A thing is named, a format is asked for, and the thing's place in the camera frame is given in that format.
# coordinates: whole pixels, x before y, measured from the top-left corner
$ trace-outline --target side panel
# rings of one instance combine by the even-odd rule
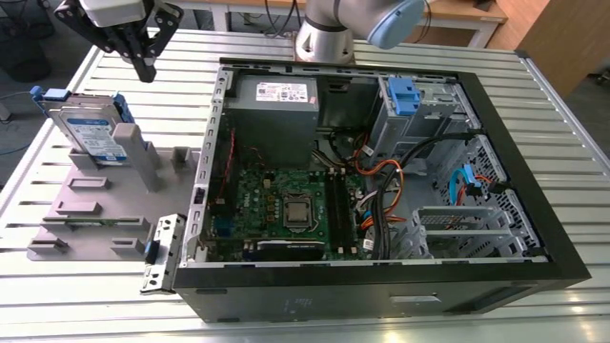
[[[512,282],[177,289],[207,322],[416,317],[486,312],[537,292]]]

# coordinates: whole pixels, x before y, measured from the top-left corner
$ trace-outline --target slotted metal surface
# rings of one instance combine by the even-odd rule
[[[289,40],[181,31],[138,81],[117,55],[93,51],[71,86],[123,91],[145,138],[199,147],[221,56],[293,59]],[[480,316],[207,325],[178,296],[139,295],[139,262],[31,262],[26,246],[70,168],[69,142],[46,123],[0,195],[0,340],[87,342],[607,342],[610,337],[610,181],[599,151],[512,52],[357,43],[360,64],[476,72],[593,279]]]

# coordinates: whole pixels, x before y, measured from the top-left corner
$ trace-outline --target red cable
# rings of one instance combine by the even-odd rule
[[[227,160],[227,165],[226,165],[226,174],[222,177],[221,191],[219,191],[219,195],[217,196],[217,200],[221,199],[222,193],[226,190],[226,184],[227,184],[229,172],[231,170],[231,162],[233,162],[234,151],[235,151],[235,129],[231,130],[231,151],[229,152],[229,160]]]

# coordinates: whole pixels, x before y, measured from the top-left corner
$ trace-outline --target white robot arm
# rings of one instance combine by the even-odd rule
[[[346,64],[354,55],[353,32],[382,49],[397,46],[422,18],[425,0],[309,0],[297,38],[302,60]],[[146,23],[155,15],[159,32]],[[157,75],[155,59],[185,12],[162,0],[65,0],[55,16],[106,52],[118,51],[143,82]]]

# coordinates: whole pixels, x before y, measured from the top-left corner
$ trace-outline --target wire bundle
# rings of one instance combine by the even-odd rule
[[[384,208],[384,194],[389,188],[393,179],[397,177],[397,172],[402,174],[402,168],[409,162],[418,156],[418,154],[432,145],[449,139],[470,140],[477,135],[477,132],[460,132],[442,134],[440,136],[430,137],[422,140],[409,150],[405,156],[401,158],[400,166],[401,169],[393,169],[389,175],[385,177],[382,185],[378,188],[378,193],[372,203],[372,217],[373,225],[376,228],[376,243],[373,247],[373,258],[374,259],[389,259],[390,258],[390,229],[389,220],[386,218],[386,212]]]

